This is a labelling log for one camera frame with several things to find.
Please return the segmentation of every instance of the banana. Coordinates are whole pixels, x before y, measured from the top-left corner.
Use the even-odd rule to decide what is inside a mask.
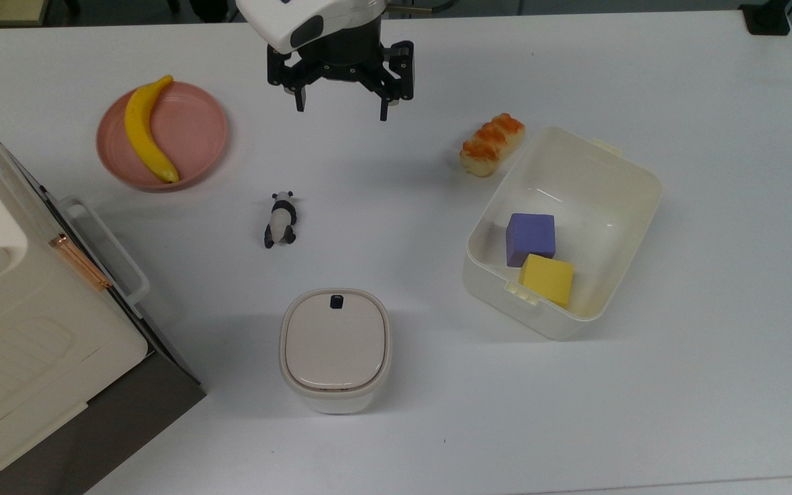
[[[173,76],[166,75],[151,84],[142,85],[130,96],[124,111],[124,129],[130,144],[139,155],[142,163],[163,182],[178,182],[179,173],[167,156],[155,144],[151,135],[149,119],[155,106],[157,95],[173,82]]]

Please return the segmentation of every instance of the pink plate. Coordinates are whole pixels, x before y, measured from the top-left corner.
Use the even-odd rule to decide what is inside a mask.
[[[144,190],[185,188],[204,178],[226,147],[228,123],[216,98],[207,91],[174,81],[158,95],[151,110],[151,135],[179,172],[167,184],[139,159],[124,131],[124,109],[133,91],[112,104],[97,129],[97,154],[109,172]]]

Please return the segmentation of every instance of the panda figurine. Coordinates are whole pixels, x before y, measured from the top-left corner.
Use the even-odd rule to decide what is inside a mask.
[[[271,195],[274,207],[271,208],[271,221],[265,229],[265,248],[270,248],[280,241],[286,244],[295,242],[295,231],[292,226],[298,221],[295,204],[292,203],[292,191],[280,191]]]

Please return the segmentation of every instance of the oven handle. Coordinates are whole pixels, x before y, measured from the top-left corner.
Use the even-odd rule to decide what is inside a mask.
[[[91,216],[91,219],[94,221],[94,223],[97,223],[97,226],[109,239],[109,242],[111,242],[115,249],[119,251],[120,256],[124,258],[126,265],[130,267],[130,270],[133,270],[136,278],[139,279],[139,287],[136,288],[135,291],[130,292],[130,294],[124,294],[124,300],[126,303],[128,303],[130,306],[135,306],[135,304],[141,301],[145,295],[148,295],[150,288],[149,279],[147,276],[145,276],[145,273],[142,273],[142,270],[139,269],[139,266],[136,265],[136,262],[134,262],[133,258],[130,257],[130,254],[127,254],[127,251],[124,250],[123,245],[120,244],[116,236],[112,234],[112,231],[108,228],[108,226],[103,223],[103,220],[100,218],[100,215],[97,215],[96,211],[92,210],[90,206],[85,204],[84,201],[78,197],[75,197],[74,195],[70,195],[70,197],[64,197],[62,200],[57,201],[57,210],[60,210],[63,213],[66,213],[67,210],[73,206],[80,206],[84,208],[85,211],[87,211],[87,214]]]

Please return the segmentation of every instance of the canister lid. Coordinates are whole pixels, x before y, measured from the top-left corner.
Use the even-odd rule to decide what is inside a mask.
[[[285,369],[317,391],[348,391],[374,380],[386,355],[386,314],[361,291],[321,289],[284,322]]]

